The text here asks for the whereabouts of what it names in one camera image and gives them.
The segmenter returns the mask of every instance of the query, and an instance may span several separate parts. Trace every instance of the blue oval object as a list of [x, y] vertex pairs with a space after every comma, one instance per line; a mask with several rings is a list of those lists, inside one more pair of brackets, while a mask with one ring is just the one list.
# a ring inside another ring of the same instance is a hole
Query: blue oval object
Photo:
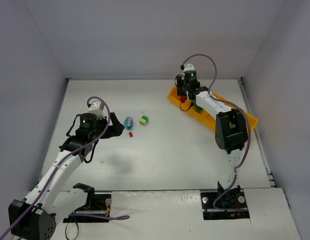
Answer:
[[128, 116], [127, 118], [125, 118], [125, 121], [124, 121], [124, 126], [127, 130], [130, 130], [132, 129], [133, 127], [133, 119]]

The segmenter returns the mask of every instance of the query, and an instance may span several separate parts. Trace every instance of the yellow bin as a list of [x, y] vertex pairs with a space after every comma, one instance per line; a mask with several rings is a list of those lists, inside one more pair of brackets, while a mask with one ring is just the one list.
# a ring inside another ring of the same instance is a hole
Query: yellow bin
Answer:
[[[215, 95], [216, 98], [221, 99], [221, 100], [226, 100], [225, 98], [219, 96], [218, 94], [216, 94], [215, 92], [213, 92], [213, 94]], [[170, 93], [168, 95], [168, 100], [170, 100], [173, 104], [177, 105], [178, 107], [181, 104], [180, 101], [180, 96], [177, 95], [177, 87], [174, 86], [171, 90]], [[186, 100], [185, 103], [181, 104], [181, 109], [186, 110], [190, 107], [191, 105], [191, 101], [190, 100]], [[193, 117], [195, 117], [197, 120], [201, 121], [202, 123], [204, 123], [206, 126], [210, 127], [211, 129], [213, 129], [215, 131], [215, 120], [214, 118], [204, 109], [201, 112], [197, 112], [196, 111], [196, 105], [192, 106], [188, 111], [188, 114], [192, 115]], [[245, 111], [245, 114], [249, 120], [250, 123], [250, 129], [253, 131], [254, 128], [257, 126], [257, 124], [259, 123], [259, 120], [250, 115], [248, 112]]]

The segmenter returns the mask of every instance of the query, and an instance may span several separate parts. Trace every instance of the white tabletop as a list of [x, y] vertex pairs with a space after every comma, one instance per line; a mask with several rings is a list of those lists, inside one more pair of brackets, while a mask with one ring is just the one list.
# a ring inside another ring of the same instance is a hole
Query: white tabletop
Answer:
[[[245, 189], [250, 219], [203, 220], [200, 191], [113, 192], [111, 217], [130, 219], [79, 223], [77, 240], [299, 240], [281, 188]], [[67, 194], [61, 192], [57, 199]], [[60, 223], [52, 240], [65, 239]], [[67, 235], [76, 236], [70, 223]]]
[[[201, 80], [204, 86], [210, 82]], [[167, 99], [173, 86], [173, 80], [71, 80], [42, 173], [53, 164], [75, 115], [87, 111], [89, 97], [99, 96], [120, 122], [133, 118], [133, 137], [125, 129], [119, 137], [100, 140], [93, 161], [83, 163], [63, 190], [79, 182], [98, 191], [216, 189], [222, 150], [211, 129]], [[212, 90], [246, 109], [237, 80], [219, 79]], [[149, 117], [147, 126], [139, 123], [142, 115]], [[239, 183], [242, 188], [270, 187], [254, 133]]]

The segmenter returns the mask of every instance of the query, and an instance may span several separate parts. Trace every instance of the orange tray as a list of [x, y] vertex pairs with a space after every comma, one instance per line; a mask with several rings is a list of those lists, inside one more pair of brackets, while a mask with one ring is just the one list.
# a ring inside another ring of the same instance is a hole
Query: orange tray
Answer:
[[[226, 100], [225, 98], [219, 96], [218, 94], [216, 94], [215, 92], [213, 92], [213, 94], [215, 95], [216, 98], [221, 99], [221, 100]], [[178, 107], [181, 104], [180, 101], [180, 96], [177, 95], [177, 87], [174, 86], [171, 90], [170, 93], [168, 95], [168, 100], [170, 100], [173, 104], [177, 105]], [[181, 104], [181, 108], [182, 109], [188, 109], [191, 105], [191, 101], [190, 100], [186, 100], [185, 103]], [[202, 123], [204, 123], [206, 126], [210, 127], [211, 129], [215, 130], [215, 120], [214, 118], [204, 109], [201, 112], [197, 112], [196, 111], [196, 105], [192, 106], [186, 113], [192, 115], [193, 117], [195, 117], [197, 120], [201, 121]], [[254, 128], [257, 126], [257, 124], [259, 123], [259, 119], [250, 115], [248, 112], [245, 111], [245, 114], [249, 120], [250, 123], [250, 129], [253, 131]]]

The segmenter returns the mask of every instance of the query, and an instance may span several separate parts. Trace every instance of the white wall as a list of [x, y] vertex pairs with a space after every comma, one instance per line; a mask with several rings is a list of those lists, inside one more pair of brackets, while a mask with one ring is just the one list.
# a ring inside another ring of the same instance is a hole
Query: white wall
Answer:
[[0, 0], [0, 235], [9, 204], [37, 183], [65, 86], [24, 2]]
[[[25, 0], [66, 77], [243, 77], [284, 0]], [[192, 60], [200, 77], [214, 75]]]
[[266, 155], [310, 240], [310, 0], [287, 0], [244, 79]]

